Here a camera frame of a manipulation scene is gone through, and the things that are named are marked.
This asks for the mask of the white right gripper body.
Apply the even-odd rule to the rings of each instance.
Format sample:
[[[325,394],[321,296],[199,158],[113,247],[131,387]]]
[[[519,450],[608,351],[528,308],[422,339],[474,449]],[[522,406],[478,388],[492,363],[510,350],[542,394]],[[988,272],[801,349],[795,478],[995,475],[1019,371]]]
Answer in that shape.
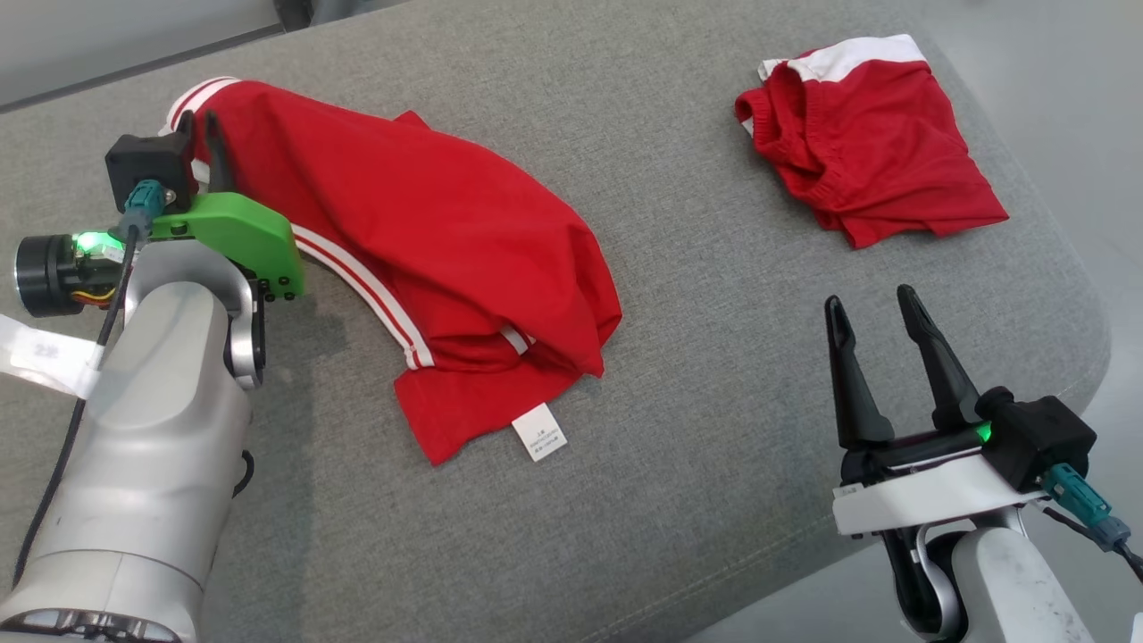
[[[988,427],[846,447],[832,515],[842,536],[940,524],[1045,499],[1017,491],[985,459]]]

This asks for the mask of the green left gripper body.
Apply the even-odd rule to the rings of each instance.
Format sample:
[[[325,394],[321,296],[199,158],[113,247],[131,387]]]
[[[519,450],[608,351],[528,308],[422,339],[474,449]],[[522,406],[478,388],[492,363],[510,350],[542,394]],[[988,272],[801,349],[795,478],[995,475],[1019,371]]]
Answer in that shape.
[[[24,238],[13,262],[21,305],[33,318],[73,316],[107,310],[117,294],[126,235],[117,228]],[[295,300],[306,292],[294,231],[285,216],[249,198],[219,192],[195,196],[184,214],[158,217],[138,246],[195,240],[258,282],[267,302]]]

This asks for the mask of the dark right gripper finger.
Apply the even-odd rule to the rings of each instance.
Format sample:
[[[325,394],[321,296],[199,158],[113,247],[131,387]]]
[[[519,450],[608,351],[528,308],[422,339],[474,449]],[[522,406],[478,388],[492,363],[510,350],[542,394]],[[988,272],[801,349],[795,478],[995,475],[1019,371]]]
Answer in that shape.
[[[879,411],[855,353],[850,320],[839,296],[824,302],[826,341],[839,447],[884,445],[895,439],[892,421]]]
[[[975,411],[980,391],[964,370],[956,351],[948,344],[940,327],[932,321],[912,286],[898,286],[897,302],[906,333],[922,355],[930,384],[932,424],[935,429],[964,429],[980,426]]]

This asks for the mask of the red shirt with white stripes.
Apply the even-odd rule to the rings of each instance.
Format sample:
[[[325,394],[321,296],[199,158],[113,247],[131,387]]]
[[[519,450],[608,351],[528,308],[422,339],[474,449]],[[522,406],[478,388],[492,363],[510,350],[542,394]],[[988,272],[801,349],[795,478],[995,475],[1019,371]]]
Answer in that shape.
[[[517,164],[416,113],[355,113],[253,79],[194,85],[195,180],[218,178],[215,116],[242,196],[286,217],[403,349],[395,399],[427,459],[514,428],[531,460],[566,445],[547,404],[604,375],[623,313],[588,223]]]

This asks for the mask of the red shorts with white stripe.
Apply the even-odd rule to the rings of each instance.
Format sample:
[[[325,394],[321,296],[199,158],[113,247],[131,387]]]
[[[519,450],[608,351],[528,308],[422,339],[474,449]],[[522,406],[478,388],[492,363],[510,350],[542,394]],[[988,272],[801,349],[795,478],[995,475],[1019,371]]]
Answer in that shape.
[[[734,105],[754,150],[822,230],[854,249],[1007,222],[954,106],[909,34],[858,37],[760,62]]]

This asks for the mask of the grey fabric sofa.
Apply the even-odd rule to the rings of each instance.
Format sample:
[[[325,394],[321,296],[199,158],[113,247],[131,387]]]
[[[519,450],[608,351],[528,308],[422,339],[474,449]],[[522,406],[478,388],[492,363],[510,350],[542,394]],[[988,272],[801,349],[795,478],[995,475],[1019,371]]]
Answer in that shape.
[[[764,58],[902,33],[1012,217],[852,251],[788,196],[732,102]],[[984,389],[1082,411],[1108,370],[1074,249],[893,0],[411,0],[0,113],[5,313],[21,316],[18,240],[113,220],[109,147],[211,77],[411,108],[506,156],[596,231],[624,316],[604,378],[555,399],[567,447],[531,463],[506,429],[433,467],[397,407],[395,341],[310,265],[312,294],[267,312],[256,471],[205,590],[208,643],[679,640],[857,552],[831,515],[833,294],[901,432],[932,413],[902,282]]]

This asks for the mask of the white paper label tag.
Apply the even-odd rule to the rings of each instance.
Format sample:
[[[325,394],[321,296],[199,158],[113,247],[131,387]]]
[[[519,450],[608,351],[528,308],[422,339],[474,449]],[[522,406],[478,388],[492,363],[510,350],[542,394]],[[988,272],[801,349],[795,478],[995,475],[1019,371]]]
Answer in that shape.
[[[0,314],[0,373],[89,399],[103,353],[96,341],[46,332]]]

